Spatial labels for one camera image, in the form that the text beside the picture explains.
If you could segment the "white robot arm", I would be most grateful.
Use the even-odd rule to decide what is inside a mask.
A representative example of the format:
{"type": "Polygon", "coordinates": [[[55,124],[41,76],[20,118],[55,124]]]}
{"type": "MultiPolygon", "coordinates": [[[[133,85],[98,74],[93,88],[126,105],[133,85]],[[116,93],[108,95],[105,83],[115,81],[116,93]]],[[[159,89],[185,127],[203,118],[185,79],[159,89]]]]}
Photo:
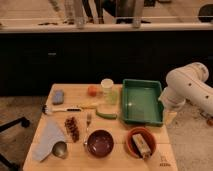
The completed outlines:
{"type": "Polygon", "coordinates": [[[173,121],[187,100],[196,104],[208,120],[213,120],[213,87],[206,84],[208,77],[208,68],[200,62],[173,69],[166,75],[167,86],[159,96],[165,125],[173,121]]]}

